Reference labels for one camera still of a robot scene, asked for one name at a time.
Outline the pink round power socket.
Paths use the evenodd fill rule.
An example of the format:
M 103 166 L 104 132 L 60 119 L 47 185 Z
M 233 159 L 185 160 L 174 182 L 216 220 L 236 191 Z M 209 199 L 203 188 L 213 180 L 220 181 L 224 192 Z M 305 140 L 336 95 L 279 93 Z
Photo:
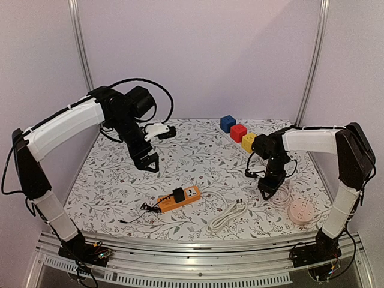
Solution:
M 308 224 L 314 217 L 314 206 L 307 200 L 294 200 L 288 210 L 289 219 L 300 226 Z

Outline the black power adapter with cable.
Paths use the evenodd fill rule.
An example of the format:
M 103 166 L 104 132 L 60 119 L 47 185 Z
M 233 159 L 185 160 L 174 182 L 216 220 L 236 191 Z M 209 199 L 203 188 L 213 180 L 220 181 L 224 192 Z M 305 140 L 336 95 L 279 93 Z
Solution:
M 165 201 L 165 200 L 170 200 L 171 198 L 173 198 L 176 203 L 184 201 L 185 196 L 184 196 L 183 189 L 181 187 L 174 189 L 172 191 L 172 194 L 161 197 L 160 200 L 156 204 L 154 204 L 153 206 L 149 206 L 147 203 L 143 203 L 141 205 L 140 209 L 143 210 L 144 213 L 141 216 L 139 216 L 136 219 L 131 220 L 131 221 L 119 220 L 119 222 L 122 224 L 131 224 L 132 222 L 142 218 L 143 215 L 147 212 L 161 213 L 162 210 L 160 208 L 160 203 Z

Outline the orange power strip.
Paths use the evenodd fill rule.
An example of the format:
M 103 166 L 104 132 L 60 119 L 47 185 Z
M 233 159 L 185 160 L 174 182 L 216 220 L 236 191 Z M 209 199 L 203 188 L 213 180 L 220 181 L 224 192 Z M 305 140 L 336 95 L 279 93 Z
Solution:
M 158 207 L 165 213 L 189 205 L 200 198 L 201 192 L 195 185 L 187 188 L 179 187 L 174 189 L 171 195 L 160 197 Z

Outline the yellow cube socket adapter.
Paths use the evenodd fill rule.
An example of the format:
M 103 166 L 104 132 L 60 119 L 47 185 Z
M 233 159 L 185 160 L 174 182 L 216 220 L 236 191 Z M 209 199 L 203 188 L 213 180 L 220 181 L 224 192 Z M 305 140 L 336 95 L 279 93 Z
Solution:
M 248 133 L 242 137 L 241 146 L 246 152 L 252 153 L 252 144 L 255 137 L 256 135 L 254 133 Z

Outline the red cube socket adapter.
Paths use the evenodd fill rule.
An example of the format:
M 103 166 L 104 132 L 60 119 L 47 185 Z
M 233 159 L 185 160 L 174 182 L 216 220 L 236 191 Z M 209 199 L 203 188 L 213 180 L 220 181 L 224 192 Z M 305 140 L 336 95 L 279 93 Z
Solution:
M 230 138 L 236 143 L 242 142 L 242 138 L 248 133 L 248 130 L 242 124 L 236 124 L 230 128 Z

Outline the blue cube socket adapter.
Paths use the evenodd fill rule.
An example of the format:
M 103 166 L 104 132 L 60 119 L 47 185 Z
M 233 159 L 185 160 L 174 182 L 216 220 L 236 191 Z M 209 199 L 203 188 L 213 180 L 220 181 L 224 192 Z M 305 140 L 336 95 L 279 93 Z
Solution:
M 220 129 L 225 133 L 230 133 L 231 127 L 236 124 L 236 119 L 230 115 L 220 118 Z

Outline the white multicolour power strip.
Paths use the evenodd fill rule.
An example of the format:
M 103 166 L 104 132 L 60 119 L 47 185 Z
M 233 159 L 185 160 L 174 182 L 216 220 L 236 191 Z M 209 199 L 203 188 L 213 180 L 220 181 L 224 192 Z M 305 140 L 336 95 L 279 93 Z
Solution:
M 237 143 L 235 142 L 231 137 L 230 137 L 230 134 L 229 133 L 225 133 L 221 128 L 220 128 L 220 123 L 219 122 L 215 122 L 215 127 L 216 129 L 218 130 L 218 132 L 231 144 L 231 146 L 233 148 L 235 148 L 238 152 L 244 154 L 246 157 L 249 157 L 251 155 L 252 152 L 248 152 L 246 151 L 241 143 Z

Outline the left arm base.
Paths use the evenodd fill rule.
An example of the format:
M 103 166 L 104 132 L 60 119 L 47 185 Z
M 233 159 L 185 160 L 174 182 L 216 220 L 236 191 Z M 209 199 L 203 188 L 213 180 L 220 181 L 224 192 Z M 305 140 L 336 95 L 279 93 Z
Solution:
M 73 239 L 61 242 L 58 254 L 81 263 L 106 267 L 113 251 L 103 246 L 101 241 L 87 244 L 81 231 L 78 231 Z

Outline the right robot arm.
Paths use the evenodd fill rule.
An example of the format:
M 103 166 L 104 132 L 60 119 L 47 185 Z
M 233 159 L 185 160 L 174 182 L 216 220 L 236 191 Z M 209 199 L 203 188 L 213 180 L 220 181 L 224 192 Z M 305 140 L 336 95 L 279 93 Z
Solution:
M 365 188 L 377 173 L 376 156 L 357 122 L 328 127 L 291 125 L 269 135 L 260 134 L 251 144 L 251 153 L 267 162 L 257 184 L 263 199 L 274 196 L 287 179 L 285 166 L 292 160 L 291 152 L 314 155 L 323 176 L 329 167 L 325 161 L 333 158 L 335 162 L 338 187 L 332 195 L 332 208 L 310 249 L 313 260 L 322 262 L 332 254 L 333 242 L 346 231 L 357 207 L 363 204 Z

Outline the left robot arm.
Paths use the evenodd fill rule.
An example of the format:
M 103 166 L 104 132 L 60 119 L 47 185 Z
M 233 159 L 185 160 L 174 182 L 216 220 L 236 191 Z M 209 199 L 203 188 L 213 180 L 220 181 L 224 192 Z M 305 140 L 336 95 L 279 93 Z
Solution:
M 35 205 L 58 238 L 66 243 L 66 251 L 76 260 L 85 260 L 89 247 L 82 242 L 81 231 L 53 193 L 40 163 L 72 137 L 91 127 L 100 127 L 117 132 L 116 141 L 127 145 L 138 170 L 157 173 L 159 156 L 151 152 L 151 140 L 175 137 L 176 128 L 169 126 L 166 120 L 143 119 L 149 110 L 157 109 L 146 88 L 136 86 L 126 94 L 115 90 L 118 85 L 134 81 L 134 78 L 124 79 L 98 87 L 34 126 L 24 131 L 14 130 L 12 134 L 13 144 L 7 157 L 14 158 L 21 186 L 19 192 Z

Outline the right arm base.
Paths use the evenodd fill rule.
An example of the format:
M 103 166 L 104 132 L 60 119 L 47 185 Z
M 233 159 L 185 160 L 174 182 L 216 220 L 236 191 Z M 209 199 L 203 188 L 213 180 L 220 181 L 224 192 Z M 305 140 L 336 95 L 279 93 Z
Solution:
M 329 281 L 334 272 L 341 267 L 341 250 L 338 244 L 339 236 L 330 238 L 322 229 L 316 235 L 315 243 L 297 243 L 289 253 L 289 258 L 295 268 L 326 262 L 308 270 L 310 277 L 317 282 Z

